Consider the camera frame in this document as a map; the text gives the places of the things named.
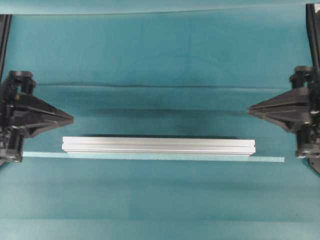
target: black plastic part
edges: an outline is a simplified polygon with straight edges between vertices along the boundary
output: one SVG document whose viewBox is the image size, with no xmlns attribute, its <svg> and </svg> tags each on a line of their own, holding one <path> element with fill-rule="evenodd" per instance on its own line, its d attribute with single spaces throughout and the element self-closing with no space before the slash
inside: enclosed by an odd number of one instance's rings
<svg viewBox="0 0 320 240">
<path fill-rule="evenodd" d="M 312 67 L 296 67 L 290 77 L 293 89 L 262 101 L 248 108 L 248 113 L 282 127 L 285 131 L 296 133 L 306 123 L 311 124 L 310 94 L 304 87 L 315 72 Z"/>
<path fill-rule="evenodd" d="M 309 158 L 309 165 L 320 174 L 320 158 Z"/>
<path fill-rule="evenodd" d="M 21 162 L 25 138 L 74 122 L 71 115 L 32 95 L 32 77 L 31 72 L 10 71 L 0 87 L 0 161 Z"/>
</svg>

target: thin teal board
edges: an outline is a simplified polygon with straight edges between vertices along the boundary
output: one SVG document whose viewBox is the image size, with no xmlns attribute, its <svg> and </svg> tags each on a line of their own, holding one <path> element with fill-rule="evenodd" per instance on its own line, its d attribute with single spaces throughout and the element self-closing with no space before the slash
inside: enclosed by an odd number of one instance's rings
<svg viewBox="0 0 320 240">
<path fill-rule="evenodd" d="M 67 153 L 24 151 L 23 158 L 51 159 L 102 159 L 102 160 L 156 160 L 156 161 L 218 161 L 218 162 L 266 162 L 284 163 L 284 157 L 234 156 L 211 154 L 169 154 L 169 153 Z"/>
<path fill-rule="evenodd" d="M 134 14 L 303 5 L 305 0 L 2 0 L 1 14 L 93 15 Z"/>
</svg>

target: aluminum profile bar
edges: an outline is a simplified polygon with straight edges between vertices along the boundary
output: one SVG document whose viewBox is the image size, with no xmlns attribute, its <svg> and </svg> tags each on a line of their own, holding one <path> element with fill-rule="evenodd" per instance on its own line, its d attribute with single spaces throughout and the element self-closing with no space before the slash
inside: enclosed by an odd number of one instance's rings
<svg viewBox="0 0 320 240">
<path fill-rule="evenodd" d="M 166 137 L 72 137 L 64 136 L 68 153 L 157 153 L 250 156 L 256 152 L 252 139 Z"/>
</svg>

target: screw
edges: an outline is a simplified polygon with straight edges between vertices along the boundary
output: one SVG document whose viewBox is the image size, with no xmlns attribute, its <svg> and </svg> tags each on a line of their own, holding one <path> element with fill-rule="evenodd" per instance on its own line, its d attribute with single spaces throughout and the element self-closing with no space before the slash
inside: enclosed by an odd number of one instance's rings
<svg viewBox="0 0 320 240">
<path fill-rule="evenodd" d="M 310 113 L 311 114 L 318 114 L 318 113 L 320 113 L 320 111 L 319 110 L 312 110 Z"/>
<path fill-rule="evenodd" d="M 306 156 L 305 153 L 299 152 L 299 153 L 296 154 L 296 157 L 299 158 L 299 159 L 304 159 L 304 158 L 306 158 L 307 156 Z"/>
</svg>

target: teal cloth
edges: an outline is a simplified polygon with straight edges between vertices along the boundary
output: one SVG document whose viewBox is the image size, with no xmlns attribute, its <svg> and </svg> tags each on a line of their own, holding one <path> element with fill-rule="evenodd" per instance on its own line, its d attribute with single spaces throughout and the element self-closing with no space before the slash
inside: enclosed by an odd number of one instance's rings
<svg viewBox="0 0 320 240">
<path fill-rule="evenodd" d="M 26 157 L 0 170 L 0 239 L 319 239 L 319 176 L 294 135 L 247 114 L 311 64 L 298 4 L 14 16 L 4 72 L 32 71 L 34 94 L 75 116 L 25 151 L 61 153 L 62 136 L 233 137 L 285 163 Z"/>
</svg>

